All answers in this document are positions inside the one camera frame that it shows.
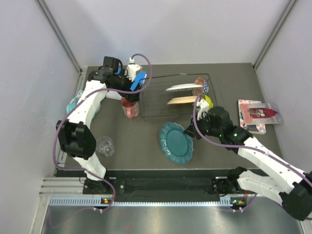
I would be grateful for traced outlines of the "lime green bowl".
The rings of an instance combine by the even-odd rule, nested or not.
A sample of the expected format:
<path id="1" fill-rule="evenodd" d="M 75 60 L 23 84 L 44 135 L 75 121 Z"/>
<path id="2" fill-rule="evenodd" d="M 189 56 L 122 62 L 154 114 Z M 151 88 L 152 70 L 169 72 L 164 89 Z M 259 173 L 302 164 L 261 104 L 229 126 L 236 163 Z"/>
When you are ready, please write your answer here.
<path id="1" fill-rule="evenodd" d="M 208 109 L 209 110 L 211 108 L 213 108 L 213 106 L 214 106 L 212 99 L 208 95 L 201 95 L 201 98 L 199 101 L 205 101 L 206 103 L 208 103 L 208 105 L 209 105 Z"/>

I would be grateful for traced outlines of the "white watermelon plate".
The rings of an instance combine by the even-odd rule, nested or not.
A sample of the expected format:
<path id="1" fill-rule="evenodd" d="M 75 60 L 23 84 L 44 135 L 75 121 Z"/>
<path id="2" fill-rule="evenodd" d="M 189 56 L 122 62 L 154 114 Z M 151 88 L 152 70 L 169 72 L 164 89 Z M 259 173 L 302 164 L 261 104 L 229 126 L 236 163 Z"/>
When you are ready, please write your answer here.
<path id="1" fill-rule="evenodd" d="M 179 90 L 192 90 L 192 89 L 202 89 L 203 86 L 196 83 L 180 84 L 174 85 L 166 89 L 166 92 L 175 92 Z"/>

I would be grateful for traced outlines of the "red translucent mug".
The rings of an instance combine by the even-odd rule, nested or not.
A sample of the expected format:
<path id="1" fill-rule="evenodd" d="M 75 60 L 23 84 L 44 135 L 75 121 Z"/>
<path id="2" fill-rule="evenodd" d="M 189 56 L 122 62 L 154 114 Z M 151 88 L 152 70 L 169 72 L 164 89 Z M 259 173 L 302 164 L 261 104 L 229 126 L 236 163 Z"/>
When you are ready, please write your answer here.
<path id="1" fill-rule="evenodd" d="M 139 114 L 138 102 L 129 102 L 126 98 L 121 99 L 121 106 L 127 118 L 136 118 Z"/>

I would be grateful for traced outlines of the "peach bird plate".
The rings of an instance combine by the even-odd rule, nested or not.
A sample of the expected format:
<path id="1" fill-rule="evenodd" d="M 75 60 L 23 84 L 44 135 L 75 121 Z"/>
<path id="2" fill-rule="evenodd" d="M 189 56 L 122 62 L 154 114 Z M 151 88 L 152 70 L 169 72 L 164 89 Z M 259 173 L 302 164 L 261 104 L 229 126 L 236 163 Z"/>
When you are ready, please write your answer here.
<path id="1" fill-rule="evenodd" d="M 171 99 L 167 103 L 167 105 L 194 103 L 195 100 L 196 100 L 196 96 L 176 97 L 176 98 Z"/>

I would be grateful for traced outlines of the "orange blue patterned bowl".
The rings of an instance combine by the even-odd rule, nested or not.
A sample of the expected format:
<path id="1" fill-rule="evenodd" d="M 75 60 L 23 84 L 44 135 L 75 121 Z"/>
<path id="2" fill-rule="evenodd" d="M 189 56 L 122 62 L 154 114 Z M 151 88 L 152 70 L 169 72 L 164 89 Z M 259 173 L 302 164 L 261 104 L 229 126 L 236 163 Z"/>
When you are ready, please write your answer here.
<path id="1" fill-rule="evenodd" d="M 209 85 L 208 85 L 208 81 L 206 79 L 197 78 L 195 80 L 195 84 L 201 85 L 202 87 L 193 89 L 193 91 L 192 91 L 193 96 L 197 96 L 198 94 L 204 94 L 204 95 L 208 94 Z"/>

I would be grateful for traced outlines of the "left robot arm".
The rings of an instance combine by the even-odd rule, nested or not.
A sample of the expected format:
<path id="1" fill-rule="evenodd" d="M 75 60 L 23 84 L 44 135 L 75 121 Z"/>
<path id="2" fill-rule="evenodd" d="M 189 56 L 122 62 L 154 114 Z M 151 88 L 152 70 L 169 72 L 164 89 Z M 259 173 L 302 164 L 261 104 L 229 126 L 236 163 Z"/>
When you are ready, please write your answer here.
<path id="1" fill-rule="evenodd" d="M 108 93 L 116 93 L 130 103 L 139 101 L 143 86 L 136 81 L 136 76 L 141 69 L 134 57 L 130 57 L 124 67 L 121 60 L 105 56 L 103 65 L 89 74 L 78 104 L 56 125 L 58 139 L 55 142 L 82 167 L 88 189 L 103 194 L 111 186 L 106 178 L 107 170 L 96 155 L 96 139 L 90 131 L 92 119 Z"/>

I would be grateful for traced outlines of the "teal embossed plate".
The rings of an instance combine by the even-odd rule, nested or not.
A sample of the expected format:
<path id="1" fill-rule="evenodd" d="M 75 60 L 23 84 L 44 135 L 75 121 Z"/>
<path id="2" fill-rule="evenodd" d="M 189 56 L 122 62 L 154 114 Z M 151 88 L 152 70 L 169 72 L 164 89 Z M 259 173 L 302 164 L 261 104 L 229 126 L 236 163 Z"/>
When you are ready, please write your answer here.
<path id="1" fill-rule="evenodd" d="M 177 165 L 188 163 L 193 156 L 193 141 L 179 124 L 165 124 L 160 130 L 159 143 L 164 155 Z"/>

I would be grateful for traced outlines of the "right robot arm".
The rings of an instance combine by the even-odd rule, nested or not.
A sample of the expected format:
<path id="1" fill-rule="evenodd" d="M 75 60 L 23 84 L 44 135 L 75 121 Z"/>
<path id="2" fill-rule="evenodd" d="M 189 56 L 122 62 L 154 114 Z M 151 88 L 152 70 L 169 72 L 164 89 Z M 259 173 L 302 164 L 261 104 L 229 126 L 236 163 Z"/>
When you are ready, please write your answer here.
<path id="1" fill-rule="evenodd" d="M 297 220 L 312 219 L 312 174 L 292 166 L 250 132 L 233 125 L 223 107 L 211 107 L 206 100 L 196 97 L 191 122 L 184 133 L 233 151 L 265 173 L 257 175 L 242 167 L 231 170 L 227 176 L 231 192 L 251 191 L 276 202 Z"/>

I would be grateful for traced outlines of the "clear plastic cup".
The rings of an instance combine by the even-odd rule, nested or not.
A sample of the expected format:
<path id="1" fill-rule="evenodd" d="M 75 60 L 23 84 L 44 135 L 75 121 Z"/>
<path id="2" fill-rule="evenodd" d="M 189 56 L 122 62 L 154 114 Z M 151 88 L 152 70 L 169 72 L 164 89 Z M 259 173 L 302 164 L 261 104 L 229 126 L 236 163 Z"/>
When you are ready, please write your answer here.
<path id="1" fill-rule="evenodd" d="M 99 137 L 96 140 L 96 151 L 105 156 L 112 156 L 115 152 L 112 139 L 108 136 Z"/>

